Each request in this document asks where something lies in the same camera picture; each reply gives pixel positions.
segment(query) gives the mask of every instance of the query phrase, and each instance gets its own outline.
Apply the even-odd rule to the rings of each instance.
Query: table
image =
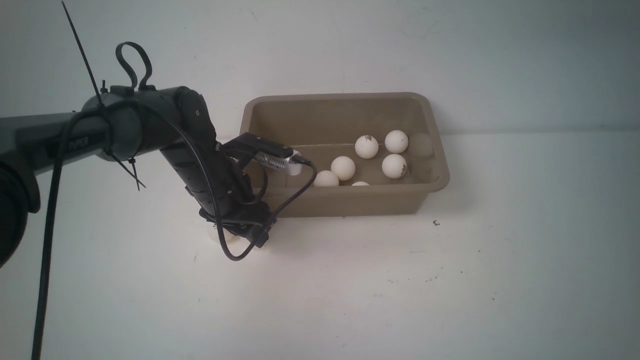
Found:
[[[158,152],[140,192],[65,167],[43,358],[637,359],[640,133],[443,141],[451,183],[416,215],[282,219],[239,263]],[[43,226],[0,271],[7,359],[30,352]]]

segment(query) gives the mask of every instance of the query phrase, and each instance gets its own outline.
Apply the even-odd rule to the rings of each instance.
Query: ping pong ball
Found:
[[[382,172],[390,179],[401,178],[406,170],[406,160],[402,155],[391,154],[382,161]]]
[[[378,141],[371,135],[363,135],[355,145],[356,154],[363,159],[371,159],[378,153]]]
[[[400,154],[409,146],[409,138],[400,130],[393,130],[385,138],[385,147],[389,152]]]
[[[321,188],[325,186],[338,186],[338,177],[329,170],[320,171],[314,180],[314,186]]]
[[[331,163],[333,172],[340,181],[347,181],[356,173],[356,163],[349,156],[338,156]]]

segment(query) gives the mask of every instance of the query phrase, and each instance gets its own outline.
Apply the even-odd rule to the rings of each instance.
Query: black zip tie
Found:
[[[123,169],[124,169],[124,170],[129,174],[129,175],[131,175],[131,177],[133,177],[133,178],[136,180],[136,184],[138,185],[138,191],[140,190],[140,185],[142,185],[142,187],[144,187],[145,189],[147,188],[147,187],[142,183],[142,181],[140,181],[140,180],[138,179],[138,176],[137,176],[137,175],[132,174],[132,173],[131,173],[131,171],[130,171],[130,170],[129,170],[129,169],[128,169],[128,168],[127,168],[123,163],[122,163],[122,161],[120,161],[120,159],[118,159],[118,158],[113,154],[113,152],[112,152],[112,151],[108,151],[108,152],[106,152],[106,154],[107,154],[108,156],[111,156],[111,158],[112,158],[112,159],[114,159],[118,164],[120,164],[120,166],[121,166],[121,167],[122,167],[122,168],[123,168]]]
[[[131,158],[128,161],[131,164],[131,167],[133,168],[134,177],[136,178],[136,180],[138,180],[138,172],[136,171],[136,160],[134,158]],[[140,181],[136,182],[136,185],[138,186],[138,191],[140,191]]]

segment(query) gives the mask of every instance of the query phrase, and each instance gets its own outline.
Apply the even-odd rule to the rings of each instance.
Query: plastic container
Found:
[[[397,129],[410,138],[409,150],[402,153],[409,169],[402,178],[393,180],[383,174],[381,164],[390,154],[384,146],[385,137]],[[241,133],[247,131],[295,148],[313,161],[318,171],[329,170],[333,159],[341,155],[356,163],[356,173],[349,181],[336,187],[309,188],[280,217],[412,214],[427,194],[441,190],[449,182],[449,168],[433,111],[429,101],[419,94],[259,97],[244,109]],[[362,135],[371,135],[380,144],[373,159],[365,160],[355,153],[354,143]],[[425,151],[429,137],[433,144],[430,155]],[[262,184],[259,166],[252,162],[246,172],[257,192]],[[298,176],[268,170],[269,187],[264,200],[275,209],[304,185],[310,175],[308,167]],[[350,186],[357,181],[366,181],[370,186]]]

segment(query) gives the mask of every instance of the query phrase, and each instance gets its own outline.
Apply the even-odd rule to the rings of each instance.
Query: robotic arm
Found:
[[[108,161],[132,160],[160,150],[198,201],[200,216],[247,238],[250,247],[267,241],[276,214],[259,199],[264,188],[259,197],[253,194],[244,167],[257,160],[283,170],[282,163],[290,161],[284,170],[296,175],[301,165],[295,165],[310,165],[291,148],[250,133],[220,144],[203,97],[185,86],[156,90],[144,82],[139,91],[128,86],[107,91],[103,85],[100,101],[91,98],[78,113],[0,119],[0,266],[20,242],[27,212],[40,209],[35,176],[52,169],[60,148],[64,163],[93,154]],[[221,244],[227,256],[238,260],[223,239]]]

